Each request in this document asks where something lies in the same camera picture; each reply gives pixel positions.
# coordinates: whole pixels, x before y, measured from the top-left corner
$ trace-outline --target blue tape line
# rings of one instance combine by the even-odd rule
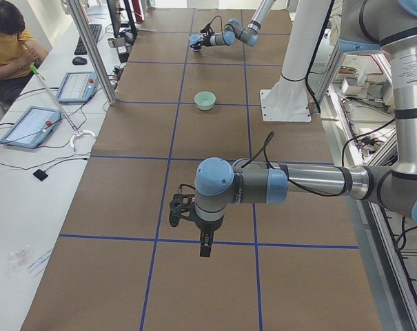
[[[142,30],[142,33],[180,33],[180,34],[188,34],[188,32],[182,32],[182,31],[156,31],[156,30],[152,30],[152,31],[148,31],[148,30]]]
[[[263,331],[262,292],[261,292],[261,269],[258,258],[258,235],[256,206],[252,205],[252,218],[254,223],[254,254],[256,256],[256,280],[257,280],[257,302],[258,302],[258,328]]]
[[[158,161],[167,161],[166,157],[129,157],[120,156],[120,155],[90,155],[90,157],[95,157],[97,159],[135,159],[135,160],[158,160]]]
[[[195,105],[195,102],[174,102],[174,101],[129,101],[129,100],[118,100],[120,103],[139,103],[142,105]],[[216,103],[218,106],[242,106],[245,107],[245,103]]]
[[[193,28],[194,15],[195,15],[195,13],[196,13],[196,10],[193,9],[192,23],[191,23],[191,28],[190,28],[190,33],[189,34],[191,34],[191,30]],[[161,206],[160,206],[160,210],[159,210],[158,223],[157,223],[157,226],[156,226],[156,234],[155,234],[155,237],[154,237],[156,239],[156,241],[154,242],[154,245],[153,245],[152,260],[151,260],[151,263],[150,263],[150,270],[149,270],[149,274],[148,274],[147,289],[145,291],[144,306],[143,306],[142,317],[141,317],[141,324],[139,326],[139,331],[143,331],[143,329],[144,329],[145,314],[147,312],[148,296],[150,294],[150,284],[152,282],[152,275],[153,275],[154,259],[156,257],[157,239],[159,237],[159,229],[161,227],[161,218],[162,218],[162,210],[163,210],[163,205],[164,205],[164,200],[165,200],[165,191],[167,190],[168,174],[170,172],[170,164],[172,162],[172,153],[173,153],[173,146],[174,146],[174,138],[175,138],[175,135],[176,135],[176,128],[177,128],[177,123],[178,123],[178,120],[179,120],[179,108],[181,106],[181,99],[182,99],[182,93],[183,93],[183,83],[184,83],[184,79],[185,79],[185,70],[187,68],[188,50],[189,50],[189,48],[187,48],[187,53],[185,54],[185,64],[183,66],[182,79],[181,79],[181,90],[179,92],[178,106],[177,106],[177,109],[176,109],[176,118],[174,120],[174,127],[173,127],[172,142],[170,144],[170,153],[168,155],[167,172],[165,174],[165,181],[164,181],[164,186],[163,186],[163,191],[162,191]]]
[[[143,63],[143,64],[180,64],[185,65],[185,62],[162,62],[162,61],[127,61],[127,64],[133,63]],[[200,62],[187,62],[186,64],[191,64],[192,66],[243,66],[242,63],[200,63]],[[280,67],[281,64],[262,64],[262,63],[249,63],[249,67]]]
[[[259,243],[262,247],[288,247],[288,248],[322,248],[333,250],[357,250],[358,246],[352,245],[314,245],[302,243]]]
[[[94,240],[115,240],[115,241],[147,241],[150,243],[191,243],[200,244],[199,240],[189,239],[155,239],[155,238],[139,238],[139,237],[115,237],[115,236],[97,236],[89,234],[70,234],[61,233],[59,237],[73,238],[73,239],[94,239]],[[353,245],[314,245],[303,243],[253,243],[246,241],[213,241],[216,245],[228,245],[228,246],[263,246],[263,247],[280,247],[280,248],[318,248],[318,249],[335,249],[335,250],[357,250],[358,246]]]
[[[243,21],[243,10],[241,10],[241,19]],[[252,137],[251,137],[251,112],[250,112],[250,100],[248,96],[248,79],[247,79],[247,59],[245,44],[242,44],[243,48],[243,71],[245,74],[245,101],[247,103],[247,128],[248,128],[248,151],[250,158],[252,157]],[[252,218],[254,228],[254,256],[256,258],[256,286],[257,286],[257,306],[258,306],[258,329],[263,331],[263,313],[262,313],[262,294],[261,294],[261,269],[259,266],[258,258],[258,235],[257,235],[257,217],[256,206],[252,205]]]

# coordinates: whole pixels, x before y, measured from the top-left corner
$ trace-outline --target grid line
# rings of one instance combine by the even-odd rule
[[[241,20],[243,25],[243,10],[241,10]],[[247,78],[247,53],[245,44],[242,43],[243,49],[243,71],[245,75],[245,102],[247,105],[247,126],[248,126],[248,150],[250,158],[252,158],[252,137],[251,137],[251,114],[250,114],[250,100],[248,96],[248,78]],[[258,237],[257,237],[257,220],[256,220],[256,206],[252,204],[252,220],[254,230],[254,256],[256,259],[256,287],[257,287],[257,308],[258,308],[258,329],[263,331],[263,312],[262,312],[262,292],[261,292],[261,271],[258,257]]]
[[[147,241],[150,243],[189,243],[200,244],[199,240],[189,239],[166,239],[166,238],[141,238],[141,237],[114,237],[88,234],[70,234],[61,233],[61,238],[71,239],[91,239],[91,240],[113,240],[113,241]],[[314,249],[328,249],[328,250],[358,250],[356,245],[318,245],[313,243],[259,243],[246,241],[213,241],[213,245],[227,245],[227,246],[259,246],[259,247],[279,247],[279,248],[314,248]]]
[[[191,64],[193,66],[238,66],[241,67],[243,64],[240,63],[199,63],[199,62],[162,62],[162,61],[127,61],[126,63],[133,64]],[[249,63],[249,67],[282,67],[281,64],[260,64],[260,63]]]
[[[173,101],[124,101],[124,100],[118,100],[118,102],[120,103],[140,103],[140,104],[155,104],[155,105],[177,105],[178,102],[173,102]],[[195,105],[195,102],[180,102],[179,104],[181,105]],[[241,106],[241,107],[245,107],[246,103],[216,103],[217,106]],[[252,107],[260,107],[260,105],[249,105]]]
[[[157,160],[157,161],[198,161],[198,162],[202,162],[205,159],[192,159],[192,158],[180,158],[180,157],[171,157],[171,158],[167,158],[167,157],[142,157],[142,156],[131,156],[131,155],[99,155],[99,154],[94,154],[94,155],[90,155],[90,157],[92,158],[96,158],[96,159],[135,159],[135,160]],[[226,160],[230,163],[235,162],[237,160]],[[306,161],[277,161],[274,160],[273,162],[281,162],[281,163],[286,163],[286,164],[311,164],[311,165],[315,165],[315,166],[333,166],[333,163],[330,162],[306,162]]]
[[[193,28],[195,13],[196,13],[196,10],[193,9],[192,23],[191,23],[191,28],[190,28],[190,34],[191,34],[191,30]],[[165,173],[165,180],[164,180],[164,186],[163,186],[163,191],[162,191],[161,206],[159,207],[159,216],[158,216],[158,222],[157,222],[157,225],[156,225],[156,234],[154,236],[155,241],[154,241],[154,245],[153,245],[152,259],[151,259],[151,262],[150,262],[150,269],[149,269],[149,272],[148,272],[148,280],[147,280],[147,286],[146,286],[146,289],[145,289],[144,306],[143,306],[143,311],[142,311],[142,317],[141,317],[141,323],[140,323],[140,326],[139,326],[139,331],[143,331],[143,329],[144,329],[145,316],[147,314],[148,297],[150,295],[150,285],[152,283],[152,276],[153,276],[153,269],[154,269],[154,260],[155,260],[155,257],[156,257],[156,249],[157,249],[157,244],[158,244],[158,240],[157,239],[159,237],[159,229],[161,228],[162,211],[163,211],[163,206],[164,206],[164,201],[165,201],[165,194],[166,194],[166,191],[167,191],[167,182],[168,182],[168,175],[170,173],[170,164],[172,162],[174,138],[175,138],[177,124],[178,124],[178,120],[179,120],[179,108],[181,106],[181,99],[182,99],[182,93],[183,93],[183,85],[184,85],[184,79],[185,79],[185,69],[187,67],[188,49],[189,48],[187,48],[187,52],[185,54],[185,63],[184,63],[184,66],[183,66],[182,79],[181,79],[181,89],[179,91],[179,99],[178,99],[178,104],[177,104],[177,109],[176,109],[176,117],[174,119],[173,135],[172,135],[172,141],[170,143],[170,152],[169,152],[169,155],[168,155],[167,170],[166,170],[166,173]]]

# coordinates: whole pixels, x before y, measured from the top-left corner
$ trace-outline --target screen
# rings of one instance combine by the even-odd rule
[[[33,139],[46,127],[45,122],[52,117],[53,111],[33,108],[15,126],[6,138],[7,141],[31,143]]]
[[[80,99],[85,94],[88,88],[90,73],[72,73],[69,74],[65,83],[63,84],[63,90],[58,96],[59,99]]]
[[[113,35],[119,37],[119,29],[121,28],[121,6],[119,0],[107,0],[110,19],[112,20]]]

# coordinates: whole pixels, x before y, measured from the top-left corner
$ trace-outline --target keyboard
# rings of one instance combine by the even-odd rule
[[[99,34],[101,32],[101,24],[89,24],[90,31],[92,32],[93,39],[95,43],[98,43]],[[87,50],[85,49],[84,43],[81,40],[81,37],[78,38],[78,44],[73,52],[75,55],[86,55]]]

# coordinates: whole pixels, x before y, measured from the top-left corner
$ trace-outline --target metal profile rail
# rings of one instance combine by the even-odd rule
[[[92,33],[90,32],[87,17],[85,16],[83,8],[81,7],[79,0],[67,0],[67,5],[71,12],[73,21],[77,26],[79,35],[83,40],[85,49],[89,54],[90,62],[92,62],[92,66],[99,78],[99,83],[104,90],[109,104],[112,105],[116,101],[116,96],[107,72],[105,71],[105,66],[101,55],[99,54],[98,48],[93,41],[94,39]]]

